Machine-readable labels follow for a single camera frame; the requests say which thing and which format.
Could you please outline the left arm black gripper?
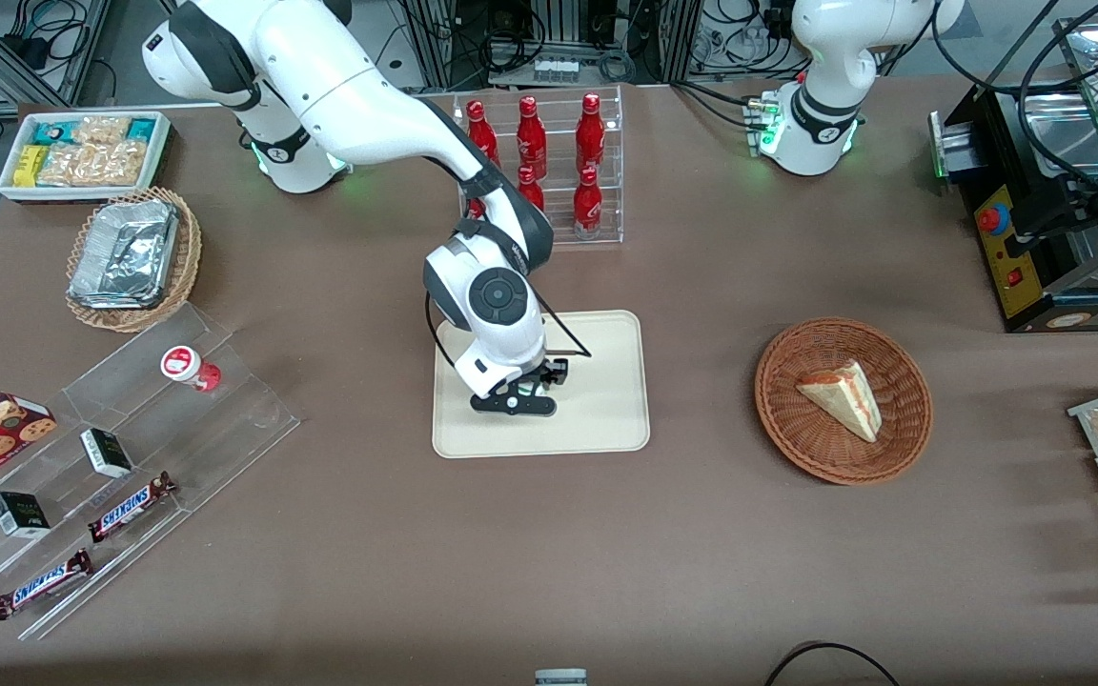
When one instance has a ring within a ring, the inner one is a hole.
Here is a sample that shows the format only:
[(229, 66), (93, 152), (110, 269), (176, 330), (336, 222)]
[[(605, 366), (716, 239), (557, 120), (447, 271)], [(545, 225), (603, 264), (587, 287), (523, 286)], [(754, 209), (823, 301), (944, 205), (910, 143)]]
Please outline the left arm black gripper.
[(1018, 205), (1010, 209), (1011, 235), (1004, 238), (1004, 255), (1011, 259), (1033, 251), (1051, 235), (1098, 229), (1098, 191), (1065, 175), (1066, 205)]

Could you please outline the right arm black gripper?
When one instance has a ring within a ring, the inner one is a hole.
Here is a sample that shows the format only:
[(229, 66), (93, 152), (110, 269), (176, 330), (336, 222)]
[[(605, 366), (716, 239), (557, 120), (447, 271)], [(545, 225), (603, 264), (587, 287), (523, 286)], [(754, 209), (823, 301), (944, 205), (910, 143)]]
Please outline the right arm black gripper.
[[(507, 391), (519, 395), (519, 412), (522, 415), (537, 417), (553, 416), (558, 404), (553, 396), (549, 396), (552, 386), (562, 385), (568, 375), (568, 360), (565, 357), (545, 357), (544, 361), (530, 373), (525, 373), (515, 381), (509, 382)], [(477, 413), (501, 414), (509, 413), (509, 401), (506, 393), (492, 393), (491, 395), (472, 395), (470, 407)]]

